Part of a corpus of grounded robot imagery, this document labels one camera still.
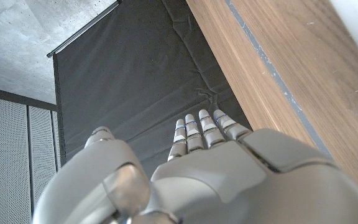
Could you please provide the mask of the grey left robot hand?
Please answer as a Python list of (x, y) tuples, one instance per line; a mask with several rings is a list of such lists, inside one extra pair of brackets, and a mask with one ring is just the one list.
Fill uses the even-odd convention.
[(175, 125), (147, 177), (104, 126), (48, 183), (34, 223), (358, 223), (358, 185), (327, 156), (272, 129), (201, 110)]

